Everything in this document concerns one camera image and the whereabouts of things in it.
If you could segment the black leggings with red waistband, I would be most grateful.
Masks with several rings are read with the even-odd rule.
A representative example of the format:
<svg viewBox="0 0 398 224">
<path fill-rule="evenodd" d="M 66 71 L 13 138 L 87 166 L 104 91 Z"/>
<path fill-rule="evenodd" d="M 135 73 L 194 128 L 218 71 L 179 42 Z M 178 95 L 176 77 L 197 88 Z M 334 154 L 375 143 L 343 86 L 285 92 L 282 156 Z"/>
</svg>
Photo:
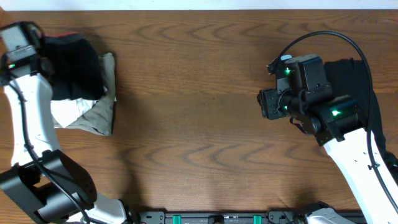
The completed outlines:
<svg viewBox="0 0 398 224">
<path fill-rule="evenodd" d="M 46 36 L 44 50 L 54 70 L 53 100 L 98 100 L 104 95 L 99 56 L 81 34 Z"/>
</svg>

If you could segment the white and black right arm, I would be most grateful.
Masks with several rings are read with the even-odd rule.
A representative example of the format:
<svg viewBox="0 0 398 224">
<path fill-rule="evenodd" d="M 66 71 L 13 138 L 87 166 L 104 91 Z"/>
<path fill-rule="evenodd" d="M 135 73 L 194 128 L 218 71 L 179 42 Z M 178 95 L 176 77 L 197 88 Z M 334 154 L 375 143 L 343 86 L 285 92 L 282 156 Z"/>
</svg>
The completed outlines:
<svg viewBox="0 0 398 224">
<path fill-rule="evenodd" d="M 290 88 L 261 90 L 257 100 L 263 117 L 288 117 L 324 147 L 343 173 L 367 223 L 397 223 L 397 185 L 352 97 L 335 97 L 331 86 L 323 85 L 297 93 Z"/>
</svg>

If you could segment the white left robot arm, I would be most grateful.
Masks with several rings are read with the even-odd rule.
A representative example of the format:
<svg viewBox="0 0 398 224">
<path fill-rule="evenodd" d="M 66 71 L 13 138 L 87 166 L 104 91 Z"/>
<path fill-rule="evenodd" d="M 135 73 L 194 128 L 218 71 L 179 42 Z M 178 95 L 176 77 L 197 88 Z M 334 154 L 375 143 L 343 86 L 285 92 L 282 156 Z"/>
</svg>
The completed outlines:
<svg viewBox="0 0 398 224">
<path fill-rule="evenodd" d="M 93 179 L 64 154 L 53 126 L 53 89 L 32 47 L 2 59 L 12 111 L 14 153 L 1 190 L 35 223 L 129 223 L 122 201 L 98 194 Z"/>
</svg>

